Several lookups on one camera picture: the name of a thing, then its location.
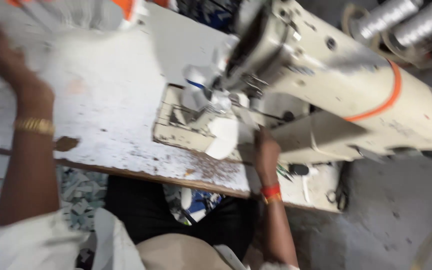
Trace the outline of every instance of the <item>hand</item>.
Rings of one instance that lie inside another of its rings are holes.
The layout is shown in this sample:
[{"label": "hand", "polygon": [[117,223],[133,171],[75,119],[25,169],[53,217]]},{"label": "hand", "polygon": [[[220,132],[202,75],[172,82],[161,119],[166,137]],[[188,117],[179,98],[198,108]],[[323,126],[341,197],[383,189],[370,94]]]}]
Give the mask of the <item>hand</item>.
[{"label": "hand", "polygon": [[276,166],[281,148],[264,126],[260,125],[259,128],[260,131],[256,131],[254,134],[256,153],[254,167],[261,180],[261,184],[263,186],[271,186],[278,183]]},{"label": "hand", "polygon": [[18,105],[24,107],[52,107],[54,94],[51,88],[25,64],[21,50],[11,49],[0,24],[0,77],[8,82],[16,94]]}]

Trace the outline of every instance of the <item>scissors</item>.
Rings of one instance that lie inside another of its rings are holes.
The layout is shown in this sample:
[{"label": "scissors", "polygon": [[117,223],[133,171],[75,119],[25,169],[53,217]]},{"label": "scissors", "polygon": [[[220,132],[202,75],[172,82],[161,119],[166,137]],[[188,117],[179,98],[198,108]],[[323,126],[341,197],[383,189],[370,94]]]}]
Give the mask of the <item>scissors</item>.
[{"label": "scissors", "polygon": [[335,190],[326,193],[326,198],[330,203],[336,203],[339,211],[345,211],[349,205],[349,186],[347,183],[348,172],[350,170],[350,163],[345,161],[341,166],[339,174],[339,182]]}]

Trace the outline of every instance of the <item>black trousers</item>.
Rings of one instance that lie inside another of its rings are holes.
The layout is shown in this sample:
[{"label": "black trousers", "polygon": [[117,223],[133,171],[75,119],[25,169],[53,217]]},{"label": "black trousers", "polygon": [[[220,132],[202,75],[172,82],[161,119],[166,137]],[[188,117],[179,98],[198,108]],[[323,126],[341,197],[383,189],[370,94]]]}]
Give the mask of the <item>black trousers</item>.
[{"label": "black trousers", "polygon": [[171,214],[161,184],[114,175],[108,178],[105,209],[124,223],[135,245],[155,236],[182,234],[212,246],[226,245],[241,261],[259,218],[257,201],[226,197],[198,223],[185,225]]}]

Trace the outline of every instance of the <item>screw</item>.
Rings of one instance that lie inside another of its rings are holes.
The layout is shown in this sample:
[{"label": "screw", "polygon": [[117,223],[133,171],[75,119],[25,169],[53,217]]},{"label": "screw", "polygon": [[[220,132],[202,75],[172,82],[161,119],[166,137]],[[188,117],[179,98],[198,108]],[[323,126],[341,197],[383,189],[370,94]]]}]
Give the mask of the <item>screw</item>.
[{"label": "screw", "polygon": [[326,39],[326,46],[332,51],[336,50],[336,40],[334,40],[332,37],[328,37]]}]

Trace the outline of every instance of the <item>orange band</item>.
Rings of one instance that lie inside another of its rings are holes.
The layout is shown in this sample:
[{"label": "orange band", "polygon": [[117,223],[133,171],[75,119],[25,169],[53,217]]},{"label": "orange band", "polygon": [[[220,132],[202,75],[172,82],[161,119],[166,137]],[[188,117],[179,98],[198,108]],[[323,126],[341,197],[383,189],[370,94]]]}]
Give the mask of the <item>orange band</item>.
[{"label": "orange band", "polygon": [[391,96],[380,106],[371,109],[367,112],[364,112],[362,114],[344,117],[343,118],[344,120],[353,122],[353,121],[359,121],[359,120],[363,120],[378,115],[386,111],[387,109],[391,108],[394,105],[394,103],[398,100],[399,95],[401,94],[401,72],[399,71],[399,66],[396,63],[394,63],[391,60],[388,60],[388,62],[391,65],[391,68],[393,69],[393,73],[394,73],[394,85],[393,85],[393,92],[391,93]]}]

